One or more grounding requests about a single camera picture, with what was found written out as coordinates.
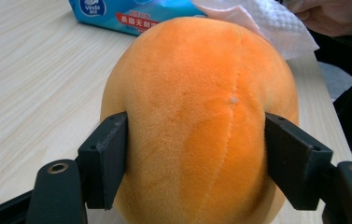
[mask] wooden table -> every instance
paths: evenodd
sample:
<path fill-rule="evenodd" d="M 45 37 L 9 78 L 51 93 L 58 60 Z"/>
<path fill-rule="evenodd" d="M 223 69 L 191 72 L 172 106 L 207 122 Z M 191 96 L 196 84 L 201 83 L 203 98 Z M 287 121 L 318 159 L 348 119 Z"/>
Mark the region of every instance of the wooden table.
<path fill-rule="evenodd" d="M 98 125 L 108 74 L 134 39 L 77 23 L 67 0 L 0 0 L 0 203 L 32 189 L 44 164 L 76 157 Z M 289 64 L 301 127 L 335 151 L 334 164 L 351 160 L 314 55 Z M 286 204 L 274 223 L 320 216 Z M 121 223 L 115 210 L 90 210 L 89 220 Z"/>

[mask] orange fabric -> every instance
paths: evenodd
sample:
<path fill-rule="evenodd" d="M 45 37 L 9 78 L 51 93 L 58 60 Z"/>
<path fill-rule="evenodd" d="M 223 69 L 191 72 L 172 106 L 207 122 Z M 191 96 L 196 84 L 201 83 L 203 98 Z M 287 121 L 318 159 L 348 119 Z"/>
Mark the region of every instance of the orange fabric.
<path fill-rule="evenodd" d="M 262 223 L 284 196 L 266 172 L 265 112 L 298 122 L 289 67 L 260 36 L 203 18 L 162 22 L 113 69 L 102 119 L 127 111 L 115 207 L 130 223 Z"/>

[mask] paper tissue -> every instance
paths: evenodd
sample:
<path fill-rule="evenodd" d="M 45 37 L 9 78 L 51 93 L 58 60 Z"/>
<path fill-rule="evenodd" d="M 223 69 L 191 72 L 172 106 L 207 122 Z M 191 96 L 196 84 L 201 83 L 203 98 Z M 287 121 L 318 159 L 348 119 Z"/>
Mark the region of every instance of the paper tissue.
<path fill-rule="evenodd" d="M 208 18 L 237 23 L 269 40 L 284 59 L 318 45 L 303 23 L 275 0 L 191 0 Z"/>

